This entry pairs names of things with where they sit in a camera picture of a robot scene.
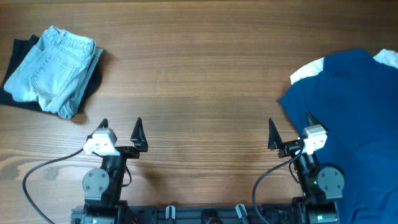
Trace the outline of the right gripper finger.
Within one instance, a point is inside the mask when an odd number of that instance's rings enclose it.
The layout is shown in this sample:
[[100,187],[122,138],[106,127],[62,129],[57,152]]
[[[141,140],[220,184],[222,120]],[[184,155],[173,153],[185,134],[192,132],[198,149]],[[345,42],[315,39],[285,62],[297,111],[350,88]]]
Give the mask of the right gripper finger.
[[269,140],[268,140],[268,149],[274,150],[279,149],[282,145],[282,139],[279,135],[279,132],[272,120],[269,118]]
[[312,115],[309,111],[306,111],[306,119],[309,126],[320,125],[325,131],[328,130],[328,128],[323,125],[319,120],[317,120],[316,117],[314,117],[314,115]]

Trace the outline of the blue t-shirt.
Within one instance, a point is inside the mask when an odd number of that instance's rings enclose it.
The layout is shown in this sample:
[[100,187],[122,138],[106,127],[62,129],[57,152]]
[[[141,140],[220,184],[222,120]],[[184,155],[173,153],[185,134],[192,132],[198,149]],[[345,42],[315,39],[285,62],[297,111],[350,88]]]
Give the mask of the blue t-shirt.
[[355,49],[324,57],[323,71],[279,100],[297,131],[306,111],[328,128],[320,162],[345,172],[342,223],[397,222],[397,68]]

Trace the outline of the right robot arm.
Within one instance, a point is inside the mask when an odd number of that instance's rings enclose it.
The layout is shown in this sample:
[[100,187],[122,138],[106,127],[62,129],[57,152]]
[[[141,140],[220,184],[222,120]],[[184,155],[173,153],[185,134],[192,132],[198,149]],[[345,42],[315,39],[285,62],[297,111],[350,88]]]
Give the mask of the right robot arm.
[[336,203],[343,199],[345,173],[332,163],[321,164],[315,152],[324,148],[328,129],[309,111],[308,126],[300,137],[283,142],[274,122],[269,119],[270,150],[277,149],[280,158],[288,157],[303,195],[294,197],[289,212],[290,223],[339,223]]

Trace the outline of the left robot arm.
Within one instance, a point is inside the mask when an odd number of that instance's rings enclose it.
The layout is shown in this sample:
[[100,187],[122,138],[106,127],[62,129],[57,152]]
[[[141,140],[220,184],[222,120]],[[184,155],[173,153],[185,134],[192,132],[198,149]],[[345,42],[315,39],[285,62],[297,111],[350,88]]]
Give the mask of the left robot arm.
[[88,171],[82,187],[85,192],[85,205],[80,218],[81,224],[137,223],[135,214],[125,200],[120,200],[121,190],[127,172],[128,159],[138,159],[140,153],[148,151],[142,119],[137,118],[130,141],[132,146],[116,146],[116,134],[104,119],[87,137],[83,150],[86,154],[96,154],[102,158],[101,166]]

